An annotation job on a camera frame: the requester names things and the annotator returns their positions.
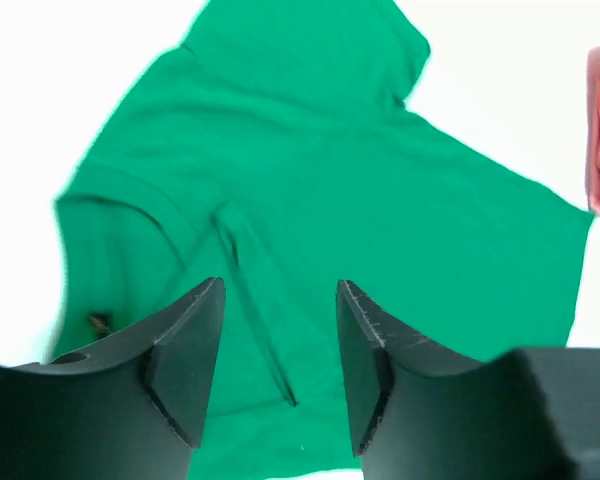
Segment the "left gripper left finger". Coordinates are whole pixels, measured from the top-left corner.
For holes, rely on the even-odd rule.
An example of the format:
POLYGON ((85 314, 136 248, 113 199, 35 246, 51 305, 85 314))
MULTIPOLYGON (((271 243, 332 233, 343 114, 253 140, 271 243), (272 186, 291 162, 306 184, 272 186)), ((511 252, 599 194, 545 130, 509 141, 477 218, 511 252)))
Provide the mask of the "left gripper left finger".
POLYGON ((0 479, 186 478, 224 305, 224 282, 209 278, 51 363, 0 366, 0 479))

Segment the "green t shirt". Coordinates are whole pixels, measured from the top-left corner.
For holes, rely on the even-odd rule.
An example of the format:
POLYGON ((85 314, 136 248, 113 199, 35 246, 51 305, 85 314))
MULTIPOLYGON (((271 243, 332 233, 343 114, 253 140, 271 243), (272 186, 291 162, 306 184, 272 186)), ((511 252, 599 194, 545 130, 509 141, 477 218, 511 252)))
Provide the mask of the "green t shirt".
POLYGON ((479 360, 566 344, 593 218, 405 109, 429 53, 391 1, 211 1, 57 199, 57 354, 225 280, 192 478, 357 466, 341 279, 479 360))

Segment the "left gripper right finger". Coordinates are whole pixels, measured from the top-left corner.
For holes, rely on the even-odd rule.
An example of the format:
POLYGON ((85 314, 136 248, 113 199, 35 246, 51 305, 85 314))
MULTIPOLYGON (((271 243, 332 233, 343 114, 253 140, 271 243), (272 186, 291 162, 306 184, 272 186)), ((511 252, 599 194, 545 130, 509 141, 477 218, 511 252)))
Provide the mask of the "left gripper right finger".
POLYGON ((600 479, 600 349, 482 363, 337 287, 353 452, 367 479, 600 479))

